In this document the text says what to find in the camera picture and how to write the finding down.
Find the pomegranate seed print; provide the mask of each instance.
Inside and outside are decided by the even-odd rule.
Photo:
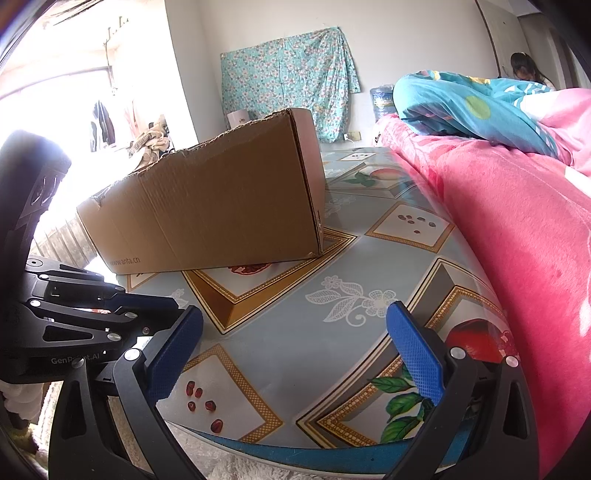
[[[220,433],[222,431],[223,422],[220,419],[214,420],[209,427],[213,433]]]

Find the pomegranate print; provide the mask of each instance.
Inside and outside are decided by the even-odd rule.
[[[259,263],[256,265],[242,265],[240,267],[228,268],[232,271],[232,273],[237,273],[238,275],[254,275],[255,273],[262,272],[270,265],[270,263]]]
[[[412,215],[407,215],[404,216],[402,214],[398,215],[398,218],[400,218],[403,222],[407,222],[410,223],[411,225],[413,225],[415,223],[414,220],[412,220],[413,216]],[[423,217],[417,217],[417,220],[419,220],[420,222],[425,222],[425,219]],[[421,233],[420,230],[415,230],[414,231],[417,235]]]
[[[395,168],[380,168],[379,170],[374,170],[369,176],[377,180],[398,180],[401,173]]]
[[[472,319],[456,325],[447,335],[448,347],[463,348],[473,359],[501,363],[503,357],[516,355],[513,337],[484,319]]]
[[[214,420],[209,427],[213,433],[220,433],[222,431],[223,422],[220,419]]]

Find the table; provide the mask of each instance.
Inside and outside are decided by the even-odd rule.
[[[474,358],[517,352],[486,274],[422,177],[381,147],[323,153],[323,164],[321,258],[119,281],[204,313],[193,358],[158,403],[166,420],[291,469],[383,475],[430,409],[387,335],[390,303]]]

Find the woman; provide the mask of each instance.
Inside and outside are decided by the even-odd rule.
[[[534,59],[527,53],[516,52],[511,55],[511,67],[513,68],[513,75],[519,80],[527,80],[528,82],[538,82],[546,85],[551,91],[555,91],[556,87],[543,75],[535,64]]]

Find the hanging clothes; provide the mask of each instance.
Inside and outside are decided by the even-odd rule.
[[[115,143],[115,129],[109,117],[109,112],[99,100],[92,110],[93,119],[90,121],[90,151],[96,152],[106,143]]]
[[[346,131],[349,95],[361,91],[345,35],[332,27],[221,54],[224,114],[254,118],[287,107],[312,111],[318,139]]]

